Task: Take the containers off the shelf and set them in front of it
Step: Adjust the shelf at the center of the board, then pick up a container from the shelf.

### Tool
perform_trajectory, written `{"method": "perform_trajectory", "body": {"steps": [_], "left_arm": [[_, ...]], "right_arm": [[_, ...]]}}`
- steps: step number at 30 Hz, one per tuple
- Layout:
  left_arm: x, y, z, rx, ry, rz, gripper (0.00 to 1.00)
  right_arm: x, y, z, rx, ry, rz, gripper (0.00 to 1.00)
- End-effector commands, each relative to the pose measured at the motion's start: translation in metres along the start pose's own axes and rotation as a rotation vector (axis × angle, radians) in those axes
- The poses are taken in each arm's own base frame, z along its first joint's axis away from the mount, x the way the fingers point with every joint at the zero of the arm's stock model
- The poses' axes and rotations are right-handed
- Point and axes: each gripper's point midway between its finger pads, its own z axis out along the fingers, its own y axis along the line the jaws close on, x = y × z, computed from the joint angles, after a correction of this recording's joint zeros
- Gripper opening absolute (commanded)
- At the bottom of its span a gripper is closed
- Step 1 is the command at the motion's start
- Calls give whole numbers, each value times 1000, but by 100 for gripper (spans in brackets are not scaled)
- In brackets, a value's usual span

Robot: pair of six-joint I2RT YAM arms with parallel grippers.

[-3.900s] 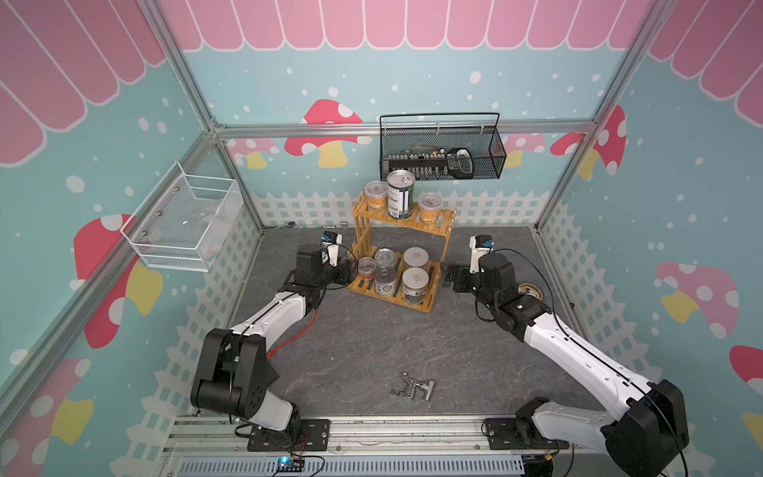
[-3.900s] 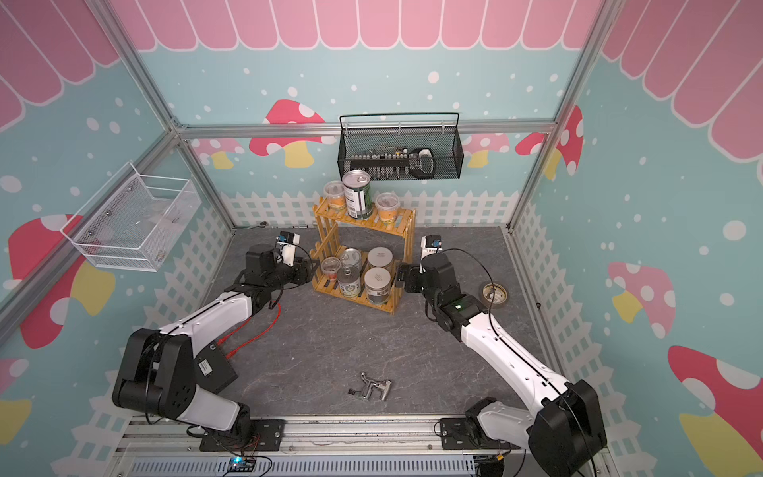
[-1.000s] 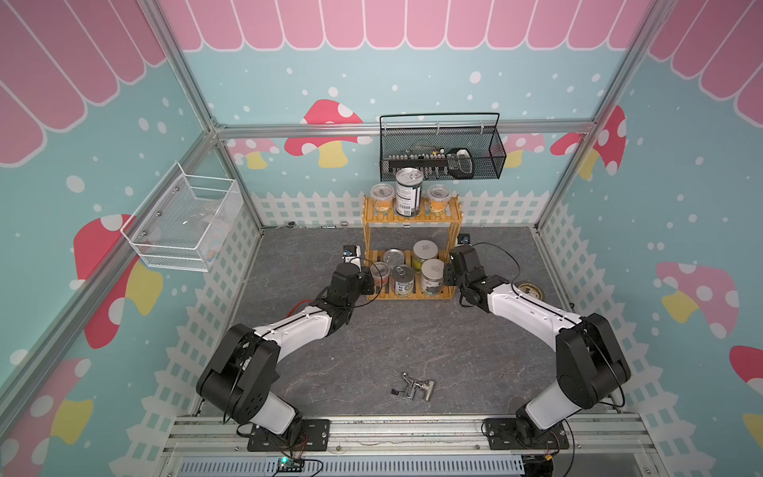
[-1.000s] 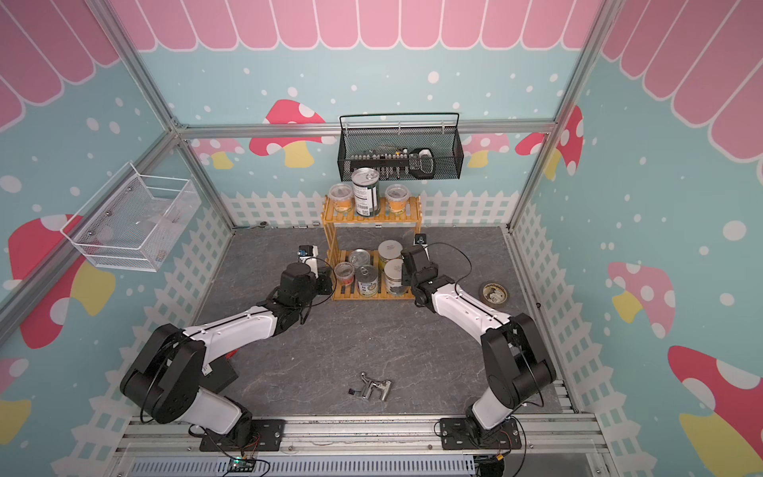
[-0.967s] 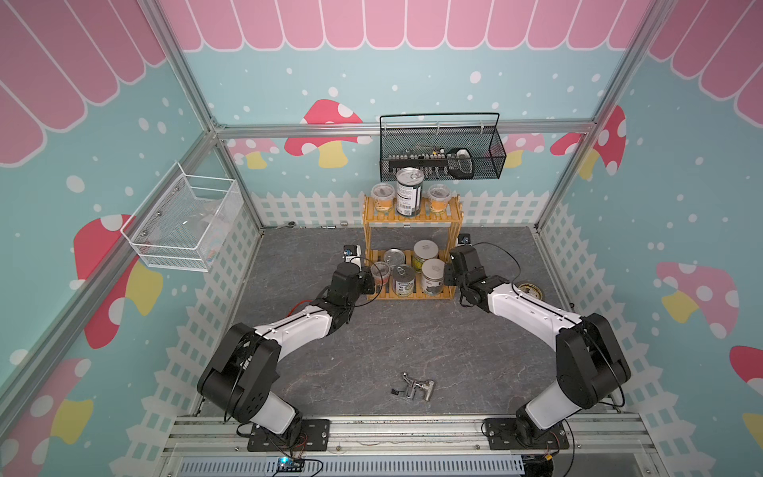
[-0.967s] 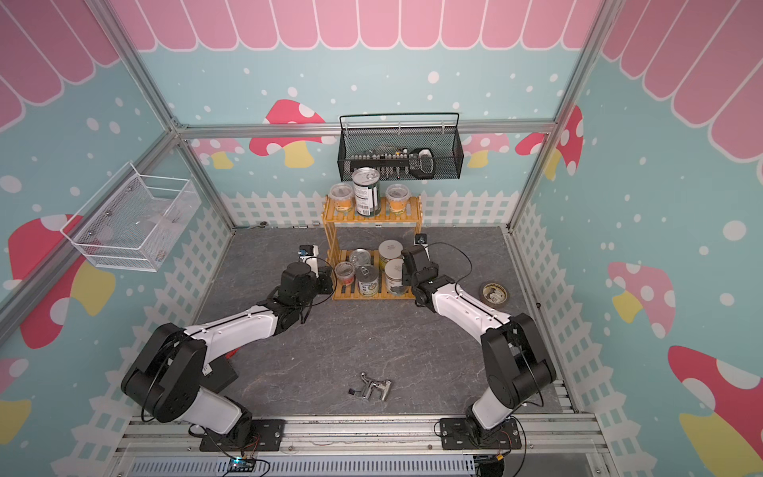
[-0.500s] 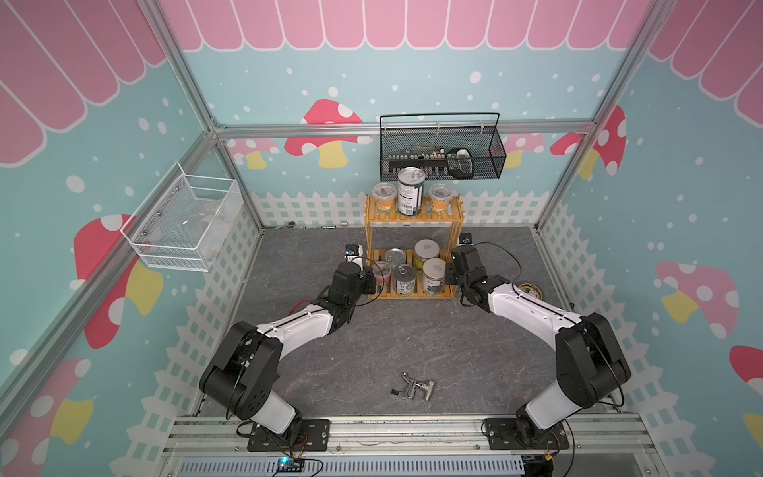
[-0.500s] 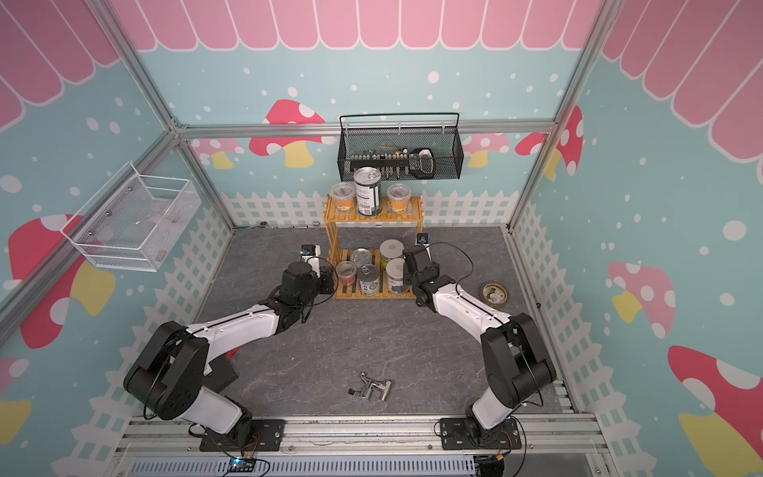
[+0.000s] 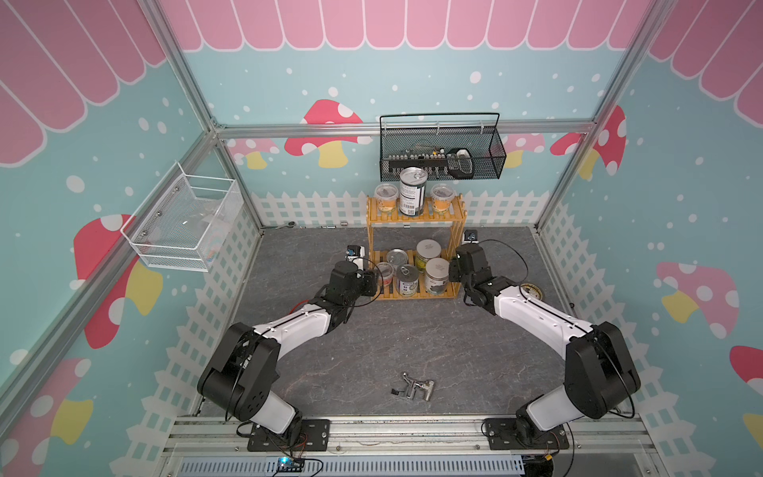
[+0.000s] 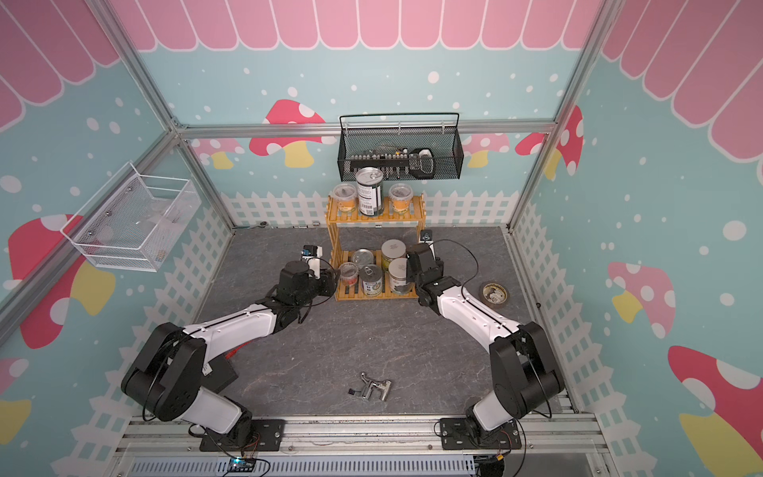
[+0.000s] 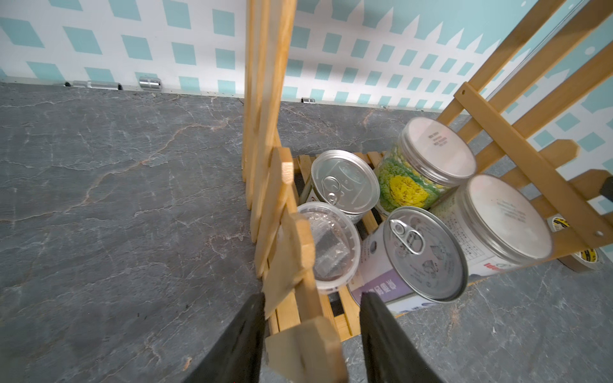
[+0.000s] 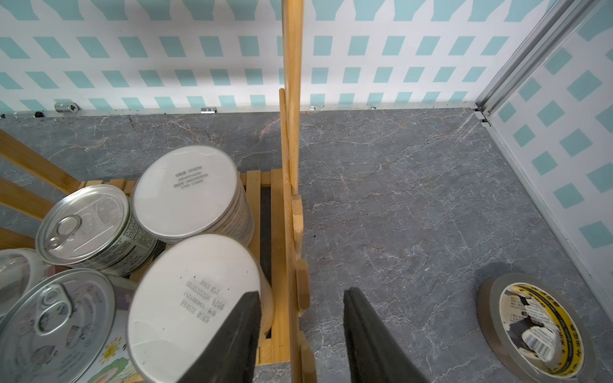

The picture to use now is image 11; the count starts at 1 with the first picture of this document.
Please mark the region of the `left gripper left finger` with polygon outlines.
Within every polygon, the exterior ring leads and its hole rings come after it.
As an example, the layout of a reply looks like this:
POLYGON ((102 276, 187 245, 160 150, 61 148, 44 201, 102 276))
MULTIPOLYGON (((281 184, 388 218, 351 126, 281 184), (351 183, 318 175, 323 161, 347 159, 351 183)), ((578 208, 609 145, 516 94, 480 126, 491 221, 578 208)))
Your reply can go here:
POLYGON ((265 335, 265 297, 252 295, 186 382, 258 382, 265 335))

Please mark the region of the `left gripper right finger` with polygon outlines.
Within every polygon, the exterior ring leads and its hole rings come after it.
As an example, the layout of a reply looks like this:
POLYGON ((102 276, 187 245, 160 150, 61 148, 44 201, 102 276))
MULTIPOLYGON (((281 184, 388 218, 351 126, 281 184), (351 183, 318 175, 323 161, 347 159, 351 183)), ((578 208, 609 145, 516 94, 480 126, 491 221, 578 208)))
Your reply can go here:
POLYGON ((440 382, 379 295, 362 294, 362 350, 369 382, 440 382))

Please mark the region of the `purple label pull-tab can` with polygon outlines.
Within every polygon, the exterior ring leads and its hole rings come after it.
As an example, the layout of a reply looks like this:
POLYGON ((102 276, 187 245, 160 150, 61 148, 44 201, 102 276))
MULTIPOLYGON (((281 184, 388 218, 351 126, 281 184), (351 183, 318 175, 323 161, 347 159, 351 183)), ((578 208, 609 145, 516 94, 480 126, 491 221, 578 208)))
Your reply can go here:
POLYGON ((468 277, 450 229, 424 209, 400 207, 363 241, 349 291, 357 304, 365 293, 375 293, 398 316, 456 301, 468 277))

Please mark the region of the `small clear-lid cup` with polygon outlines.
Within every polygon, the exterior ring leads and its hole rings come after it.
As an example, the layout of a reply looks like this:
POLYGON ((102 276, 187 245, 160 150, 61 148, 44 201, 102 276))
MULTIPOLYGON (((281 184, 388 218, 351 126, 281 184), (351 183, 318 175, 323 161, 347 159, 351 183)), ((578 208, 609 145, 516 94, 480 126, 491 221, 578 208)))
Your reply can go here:
POLYGON ((308 220, 314 239, 316 287, 322 295, 335 293, 348 285, 359 268, 358 230, 345 213, 323 202, 301 204, 298 213, 308 220))

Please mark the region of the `white-lid white can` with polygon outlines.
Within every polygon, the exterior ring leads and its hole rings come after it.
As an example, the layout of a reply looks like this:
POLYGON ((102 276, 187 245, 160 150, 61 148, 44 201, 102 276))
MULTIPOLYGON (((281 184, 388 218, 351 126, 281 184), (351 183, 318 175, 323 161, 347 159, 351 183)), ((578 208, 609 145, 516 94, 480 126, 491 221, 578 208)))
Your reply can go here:
POLYGON ((461 245, 470 275, 501 274, 552 255, 547 223, 521 192, 494 176, 474 176, 429 211, 461 245))

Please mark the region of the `wooden two-tier shelf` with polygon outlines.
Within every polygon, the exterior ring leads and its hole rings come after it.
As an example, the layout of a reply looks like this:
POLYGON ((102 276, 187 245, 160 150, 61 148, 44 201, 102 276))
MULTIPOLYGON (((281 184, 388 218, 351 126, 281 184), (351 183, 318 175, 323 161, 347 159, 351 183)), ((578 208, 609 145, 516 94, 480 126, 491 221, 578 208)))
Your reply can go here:
MULTIPOLYGON (((559 212, 570 227, 553 236, 552 258, 558 259, 612 241, 611 215, 598 214, 589 200, 606 194, 608 178, 592 170, 566 181, 557 172, 565 151, 576 144, 558 140, 541 151, 528 137, 595 89, 612 74, 612 48, 604 47, 570 78, 508 123, 502 113, 536 81, 584 41, 612 14, 610 1, 586 3, 490 100, 481 90, 560 8, 558 1, 539 1, 496 48, 477 73, 454 94, 439 120, 451 123, 463 111, 470 120, 461 138, 471 141, 487 132, 492 143, 477 157, 480 171, 504 156, 515 168, 512 185, 533 184, 541 196, 535 207, 543 216, 559 212)), ((264 317, 272 333, 264 337, 269 366, 294 382, 345 382, 348 372, 341 342, 362 333, 360 309, 346 304, 345 316, 333 316, 317 292, 312 271, 314 240, 297 212, 294 161, 279 141, 277 122, 287 68, 296 4, 293 1, 247 3, 243 178, 256 245, 255 272, 263 280, 264 317)))

